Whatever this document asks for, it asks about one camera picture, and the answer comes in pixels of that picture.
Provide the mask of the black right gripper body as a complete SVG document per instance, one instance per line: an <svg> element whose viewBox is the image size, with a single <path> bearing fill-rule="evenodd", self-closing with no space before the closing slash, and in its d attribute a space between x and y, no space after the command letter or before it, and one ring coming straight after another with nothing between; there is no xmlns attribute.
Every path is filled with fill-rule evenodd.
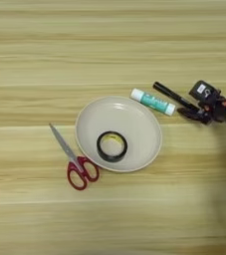
<svg viewBox="0 0 226 255"><path fill-rule="evenodd" d="M206 125L211 122L226 123L226 98L218 98L211 102L199 104L203 110L202 122Z"/></svg>

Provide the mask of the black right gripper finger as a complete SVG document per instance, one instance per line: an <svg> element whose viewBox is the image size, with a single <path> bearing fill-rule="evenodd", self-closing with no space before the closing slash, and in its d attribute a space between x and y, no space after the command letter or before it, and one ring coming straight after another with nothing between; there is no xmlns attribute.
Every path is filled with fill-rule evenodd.
<svg viewBox="0 0 226 255"><path fill-rule="evenodd" d="M193 121L201 122L202 124L208 125L211 122L211 116L209 113L199 110L191 110L187 108L179 108L177 110L182 116L191 119Z"/></svg>

